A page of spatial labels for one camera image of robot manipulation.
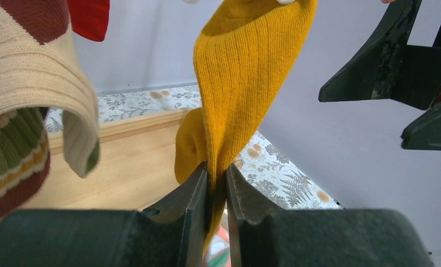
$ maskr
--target cream knit sock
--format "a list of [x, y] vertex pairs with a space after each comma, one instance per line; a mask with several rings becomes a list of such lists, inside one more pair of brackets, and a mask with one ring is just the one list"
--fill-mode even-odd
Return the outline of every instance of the cream knit sock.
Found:
[[0, 0], [0, 115], [64, 109], [63, 152], [80, 177], [97, 164], [98, 104], [80, 70], [66, 0]]

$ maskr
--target wooden tray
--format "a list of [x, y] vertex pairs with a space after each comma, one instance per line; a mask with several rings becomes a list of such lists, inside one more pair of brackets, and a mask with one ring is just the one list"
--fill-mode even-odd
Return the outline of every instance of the wooden tray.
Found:
[[101, 125], [101, 158], [87, 178], [63, 159], [61, 132], [49, 133], [51, 172], [22, 208], [139, 209], [174, 190], [175, 136], [188, 108]]

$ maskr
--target red cloth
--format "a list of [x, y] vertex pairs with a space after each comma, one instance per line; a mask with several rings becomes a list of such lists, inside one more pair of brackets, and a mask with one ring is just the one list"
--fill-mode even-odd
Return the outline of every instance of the red cloth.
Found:
[[104, 41], [110, 0], [68, 0], [68, 7], [74, 32], [95, 42]]

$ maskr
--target yellow knit cloth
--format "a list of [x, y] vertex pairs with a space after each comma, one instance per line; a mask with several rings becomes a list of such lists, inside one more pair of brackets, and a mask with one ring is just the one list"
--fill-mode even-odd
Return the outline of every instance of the yellow knit cloth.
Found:
[[183, 183], [208, 162], [204, 251], [226, 200], [225, 170], [251, 139], [289, 74], [312, 25], [318, 0], [224, 0], [194, 48], [202, 108], [176, 136], [175, 173]]

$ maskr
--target white wall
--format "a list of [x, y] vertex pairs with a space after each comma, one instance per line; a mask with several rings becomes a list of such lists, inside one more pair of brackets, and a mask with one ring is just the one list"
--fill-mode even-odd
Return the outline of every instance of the white wall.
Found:
[[[367, 40], [385, 9], [377, 0], [319, 1], [293, 75], [260, 131], [345, 207], [397, 209], [429, 250], [440, 250], [441, 151], [400, 148], [403, 129], [422, 112], [391, 100], [318, 102], [320, 87]], [[441, 0], [423, 0], [409, 43], [431, 46], [440, 24]]]
[[111, 1], [103, 42], [75, 34], [81, 67], [98, 92], [196, 82], [194, 42], [220, 2]]

